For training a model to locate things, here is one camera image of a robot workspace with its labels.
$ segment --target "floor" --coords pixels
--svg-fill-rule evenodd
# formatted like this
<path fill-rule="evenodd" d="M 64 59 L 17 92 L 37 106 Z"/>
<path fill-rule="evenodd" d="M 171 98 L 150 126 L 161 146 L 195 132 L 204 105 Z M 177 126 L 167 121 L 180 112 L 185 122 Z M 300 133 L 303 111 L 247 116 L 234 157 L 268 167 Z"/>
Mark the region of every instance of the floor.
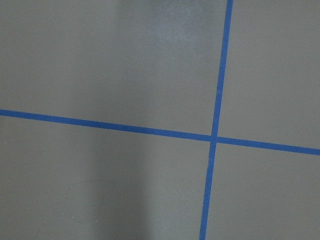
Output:
<path fill-rule="evenodd" d="M 0 239 L 319 239 L 319 1 L 0 6 Z"/>

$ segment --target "gray floor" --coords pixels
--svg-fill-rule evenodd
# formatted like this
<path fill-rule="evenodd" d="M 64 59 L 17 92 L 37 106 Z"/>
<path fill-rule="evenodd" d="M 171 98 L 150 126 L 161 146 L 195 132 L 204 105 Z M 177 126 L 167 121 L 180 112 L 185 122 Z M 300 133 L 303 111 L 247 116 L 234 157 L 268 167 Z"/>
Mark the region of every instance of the gray floor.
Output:
<path fill-rule="evenodd" d="M 0 109 L 210 135 L 226 4 L 2 1 Z M 319 12 L 234 1 L 220 137 L 320 148 Z M 198 239 L 209 148 L 0 116 L 0 239 Z M 218 143 L 206 239 L 319 239 L 319 173 Z"/>

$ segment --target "blue tape line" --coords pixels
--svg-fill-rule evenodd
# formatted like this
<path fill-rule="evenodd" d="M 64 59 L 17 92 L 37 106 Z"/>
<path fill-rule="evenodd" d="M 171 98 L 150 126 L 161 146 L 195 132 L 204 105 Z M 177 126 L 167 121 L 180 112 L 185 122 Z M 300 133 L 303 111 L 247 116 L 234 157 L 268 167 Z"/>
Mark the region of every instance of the blue tape line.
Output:
<path fill-rule="evenodd" d="M 217 142 L 220 144 L 231 144 L 231 145 L 253 147 L 253 148 L 260 148 L 260 149 L 271 149 L 271 150 L 300 153 L 300 154 L 320 155 L 320 149 L 302 147 L 302 146 L 291 146 L 291 145 L 283 145 L 283 144 L 276 144 L 276 143 L 269 143 L 269 142 L 262 142 L 262 141 L 250 141 L 250 140 L 242 140 L 242 139 L 235 139 L 235 138 L 221 137 L 221 136 L 217 138 Z"/>
<path fill-rule="evenodd" d="M 156 129 L 156 128 L 141 127 L 141 126 L 130 126 L 130 125 L 115 124 L 115 123 L 101 122 L 101 121 L 82 120 L 82 119 L 76 119 L 76 118 L 51 116 L 51 115 L 36 114 L 36 113 L 29 113 L 29 112 L 22 112 L 22 111 L 0 109 L 0 115 L 6 116 L 6 117 L 20 118 L 20 119 L 31 119 L 31 120 L 39 120 L 39 121 L 52 122 L 52 123 L 71 124 L 71 125 L 99 128 L 99 129 L 110 129 L 110 130 L 158 135 L 158 136 L 165 136 L 165 137 L 172 137 L 172 138 L 179 138 L 179 139 L 191 139 L 191 140 L 198 140 L 198 141 L 205 141 L 205 142 L 210 142 L 210 139 L 211 139 L 211 136 L 204 135 L 204 134 L 162 130 L 162 129 Z"/>
<path fill-rule="evenodd" d="M 208 168 L 206 171 L 199 240 L 205 240 L 206 232 L 207 232 L 211 186 L 212 186 L 212 180 L 214 175 L 214 164 L 215 164 L 215 155 L 216 155 L 216 148 L 217 148 L 219 120 L 220 120 L 221 103 L 222 103 L 222 95 L 224 90 L 225 72 L 226 72 L 226 64 L 227 64 L 232 6 L 233 6 L 233 0 L 228 0 L 226 4 L 226 10 L 225 10 L 220 66 L 219 66 L 218 83 L 217 83 L 216 95 L 215 95 L 211 141 L 210 141 L 210 150 L 209 150 L 209 162 L 208 162 Z"/>

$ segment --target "floor tile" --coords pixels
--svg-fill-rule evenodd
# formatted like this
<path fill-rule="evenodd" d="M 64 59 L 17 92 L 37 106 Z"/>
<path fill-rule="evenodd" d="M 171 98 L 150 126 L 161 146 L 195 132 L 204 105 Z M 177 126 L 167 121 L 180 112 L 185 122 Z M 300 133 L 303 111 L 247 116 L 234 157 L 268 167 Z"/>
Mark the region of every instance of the floor tile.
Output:
<path fill-rule="evenodd" d="M 210 134 L 226 1 L 5 1 L 0 108 Z"/>
<path fill-rule="evenodd" d="M 218 144 L 207 226 L 214 240 L 317 240 L 320 156 Z"/>
<path fill-rule="evenodd" d="M 320 4 L 234 1 L 219 135 L 320 148 Z"/>
<path fill-rule="evenodd" d="M 0 239 L 197 239 L 209 143 L 0 117 Z"/>

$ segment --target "gray surface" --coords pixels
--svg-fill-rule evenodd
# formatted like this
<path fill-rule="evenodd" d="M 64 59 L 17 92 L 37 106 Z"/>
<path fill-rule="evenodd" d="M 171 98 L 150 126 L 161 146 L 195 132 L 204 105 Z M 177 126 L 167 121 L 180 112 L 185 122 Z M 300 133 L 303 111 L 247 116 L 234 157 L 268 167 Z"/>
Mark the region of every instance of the gray surface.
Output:
<path fill-rule="evenodd" d="M 0 108 L 210 134 L 226 1 L 0 4 Z"/>
<path fill-rule="evenodd" d="M 320 156 L 218 144 L 208 240 L 318 240 Z"/>
<path fill-rule="evenodd" d="M 219 135 L 320 148 L 320 2 L 236 0 Z"/>
<path fill-rule="evenodd" d="M 209 143 L 0 117 L 0 239 L 197 239 Z"/>

